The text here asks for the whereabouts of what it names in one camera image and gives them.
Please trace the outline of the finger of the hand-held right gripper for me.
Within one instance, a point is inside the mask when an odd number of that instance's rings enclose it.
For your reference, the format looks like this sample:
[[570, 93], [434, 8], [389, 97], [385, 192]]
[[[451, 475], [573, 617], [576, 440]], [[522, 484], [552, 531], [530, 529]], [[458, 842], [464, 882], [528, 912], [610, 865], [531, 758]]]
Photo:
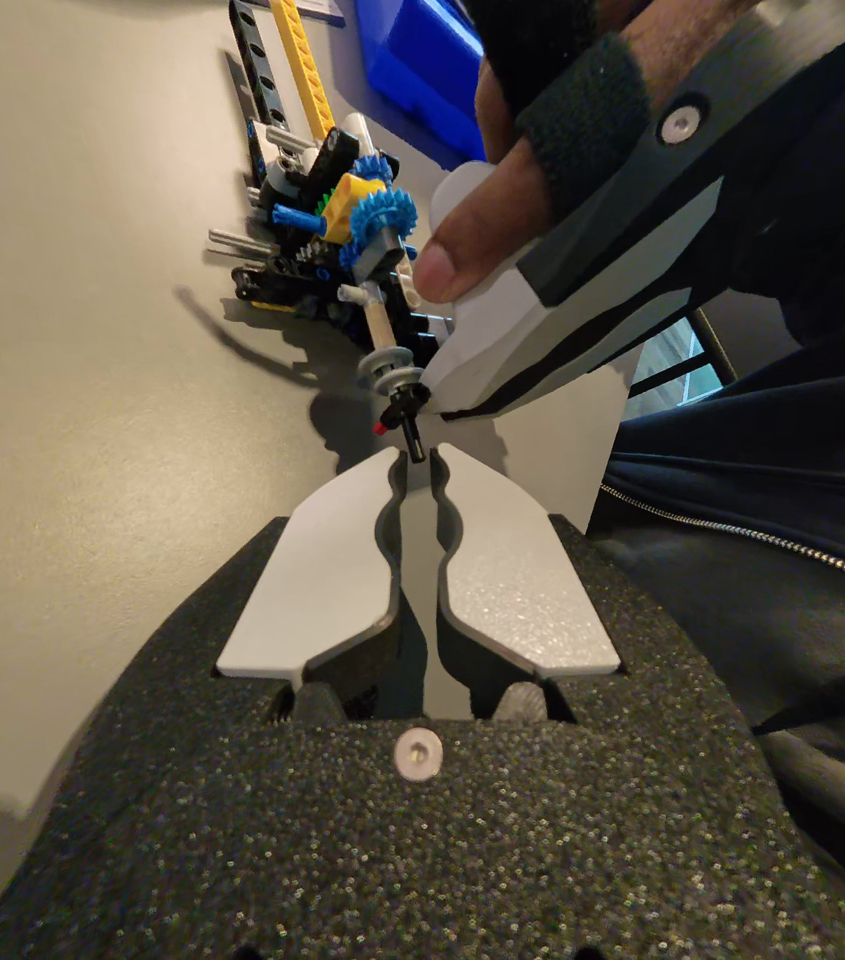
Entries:
[[588, 320], [482, 403], [440, 416], [448, 423], [494, 418], [535, 402], [626, 353], [663, 321], [681, 317], [692, 294], [692, 287], [636, 294]]
[[718, 178], [558, 306], [544, 306], [515, 266], [459, 302], [454, 331], [422, 377], [430, 393], [426, 411], [486, 401], [587, 321], [652, 287], [692, 287], [666, 274], [715, 214], [722, 186]]

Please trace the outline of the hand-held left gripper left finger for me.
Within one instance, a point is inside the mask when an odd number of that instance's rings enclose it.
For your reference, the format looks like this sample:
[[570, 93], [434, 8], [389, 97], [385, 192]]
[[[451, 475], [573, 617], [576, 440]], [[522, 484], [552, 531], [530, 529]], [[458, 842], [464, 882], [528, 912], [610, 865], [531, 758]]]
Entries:
[[228, 678], [374, 683], [398, 653], [404, 452], [386, 447], [289, 517], [216, 661]]

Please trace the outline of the blue plastic storage bin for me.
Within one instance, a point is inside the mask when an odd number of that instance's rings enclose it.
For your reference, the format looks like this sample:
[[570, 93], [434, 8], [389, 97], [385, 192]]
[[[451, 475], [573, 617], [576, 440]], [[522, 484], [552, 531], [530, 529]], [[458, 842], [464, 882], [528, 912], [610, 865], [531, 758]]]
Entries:
[[355, 1], [379, 123], [444, 170], [484, 162], [475, 96], [483, 47], [460, 2]]

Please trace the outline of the multicoloured lego model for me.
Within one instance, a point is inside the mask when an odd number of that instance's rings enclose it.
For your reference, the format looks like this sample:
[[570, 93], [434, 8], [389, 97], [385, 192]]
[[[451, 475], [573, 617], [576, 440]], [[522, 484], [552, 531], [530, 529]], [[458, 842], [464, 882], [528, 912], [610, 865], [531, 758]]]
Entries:
[[424, 369], [451, 324], [421, 308], [407, 242], [418, 211], [396, 186], [400, 162], [375, 145], [361, 113], [334, 119], [295, 2], [227, 8], [257, 234], [211, 229], [208, 240], [241, 259], [231, 271], [238, 300], [325, 321], [365, 350], [358, 381], [385, 402], [373, 432], [404, 434], [403, 418], [429, 403]]

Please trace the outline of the person's right hand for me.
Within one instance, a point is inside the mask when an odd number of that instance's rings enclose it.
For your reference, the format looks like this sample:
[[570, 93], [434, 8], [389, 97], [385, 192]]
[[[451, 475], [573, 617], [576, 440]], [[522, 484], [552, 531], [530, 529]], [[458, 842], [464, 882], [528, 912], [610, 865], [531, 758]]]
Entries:
[[616, 174], [658, 110], [754, 1], [465, 2], [483, 47], [474, 111], [490, 174], [416, 259], [459, 299]]

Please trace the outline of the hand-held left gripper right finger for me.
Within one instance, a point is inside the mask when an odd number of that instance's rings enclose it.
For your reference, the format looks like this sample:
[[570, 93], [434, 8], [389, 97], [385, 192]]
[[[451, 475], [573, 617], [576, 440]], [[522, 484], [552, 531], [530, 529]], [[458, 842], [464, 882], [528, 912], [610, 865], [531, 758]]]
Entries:
[[449, 627], [544, 681], [618, 672], [621, 657], [546, 509], [450, 443], [432, 449], [430, 465]]

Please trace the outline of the dark zip jacket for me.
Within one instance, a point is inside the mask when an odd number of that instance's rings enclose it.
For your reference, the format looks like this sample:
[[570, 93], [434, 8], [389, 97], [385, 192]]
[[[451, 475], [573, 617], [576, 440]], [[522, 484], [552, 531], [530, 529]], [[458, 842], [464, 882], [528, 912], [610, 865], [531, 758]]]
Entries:
[[702, 301], [776, 301], [798, 348], [620, 426], [590, 536], [674, 618], [845, 877], [845, 46], [729, 139], [680, 258]]

